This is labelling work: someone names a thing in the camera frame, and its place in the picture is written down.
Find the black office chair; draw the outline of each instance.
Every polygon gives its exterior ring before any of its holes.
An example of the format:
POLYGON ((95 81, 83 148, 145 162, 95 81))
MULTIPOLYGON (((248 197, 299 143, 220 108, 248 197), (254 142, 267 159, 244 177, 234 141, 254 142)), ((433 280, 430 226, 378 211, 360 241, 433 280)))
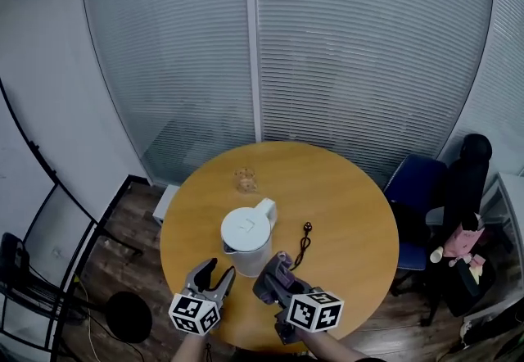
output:
MULTIPOLYGON (((430 240, 430 251, 443 246, 462 221, 471 221, 472 218, 468 216, 479 212, 491 153, 490 141, 484 135, 472 133, 464 138, 459 159, 448 169, 443 224, 430 240)), ((474 247, 472 252, 481 254, 478 247, 474 247)), ((452 314, 458 317, 466 314, 486 294, 495 282, 495 270, 487 256, 482 256, 486 258, 486 262, 479 285, 474 282, 468 265, 463 260, 453 268, 449 267, 451 259, 448 258, 443 258, 438 264, 428 264, 425 279, 430 298, 430 314, 427 319, 422 320, 422 326, 431 324, 441 298, 444 298, 452 314)))

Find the white wall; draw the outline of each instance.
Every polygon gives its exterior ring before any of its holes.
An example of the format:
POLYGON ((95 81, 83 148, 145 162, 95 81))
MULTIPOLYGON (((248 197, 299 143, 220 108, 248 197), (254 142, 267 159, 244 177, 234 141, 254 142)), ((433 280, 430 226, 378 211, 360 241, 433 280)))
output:
POLYGON ((439 159, 453 162, 468 133, 482 133, 493 156, 486 186, 497 172, 524 167, 524 0, 493 0, 490 29, 477 77, 439 159))
POLYGON ((0 236, 24 238, 53 185, 0 95, 0 236))
POLYGON ((99 219, 128 174, 146 177, 103 82, 82 0, 0 0, 0 78, 19 121, 99 219))

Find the window blinds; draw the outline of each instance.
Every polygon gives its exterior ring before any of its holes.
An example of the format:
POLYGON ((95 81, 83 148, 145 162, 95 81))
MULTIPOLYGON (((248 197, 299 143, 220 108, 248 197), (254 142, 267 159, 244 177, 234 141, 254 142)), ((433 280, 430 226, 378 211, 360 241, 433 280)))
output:
POLYGON ((487 185, 498 171, 524 167, 524 0, 494 0, 486 49, 441 159, 454 161, 464 135, 484 134, 493 146, 487 185))
POLYGON ((85 0, 111 98, 160 183, 255 141, 246 0, 85 0))
POLYGON ((491 0, 257 0, 266 140, 352 160, 380 184, 436 156, 468 95, 491 0))

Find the white box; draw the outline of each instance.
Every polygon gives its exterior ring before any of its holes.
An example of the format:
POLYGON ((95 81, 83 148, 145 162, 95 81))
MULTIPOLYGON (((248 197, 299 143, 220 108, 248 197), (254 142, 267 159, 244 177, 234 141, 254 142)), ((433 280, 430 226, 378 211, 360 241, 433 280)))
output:
POLYGON ((331 292, 293 295, 286 321, 308 332, 322 332, 338 325, 344 301, 331 292))
POLYGON ((216 302, 174 294, 169 308, 174 326, 183 332, 204 336, 220 320, 216 302))
POLYGON ((167 212, 169 204, 179 189, 180 186, 170 184, 164 191, 164 194, 160 198, 160 201, 158 202, 158 205, 156 205, 155 211, 153 212, 153 218, 155 218, 155 221, 158 222, 158 224, 162 225, 164 223, 165 212, 167 212))

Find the human arm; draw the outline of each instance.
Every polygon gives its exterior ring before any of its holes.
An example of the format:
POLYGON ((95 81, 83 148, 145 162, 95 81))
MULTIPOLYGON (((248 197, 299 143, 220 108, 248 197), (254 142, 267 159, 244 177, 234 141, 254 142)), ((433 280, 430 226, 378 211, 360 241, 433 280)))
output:
POLYGON ((304 342, 313 354, 326 362, 356 362, 366 360, 365 354, 345 347, 326 332, 310 333, 296 328, 296 335, 304 342))
POLYGON ((171 362, 201 362, 207 335, 187 334, 171 362))

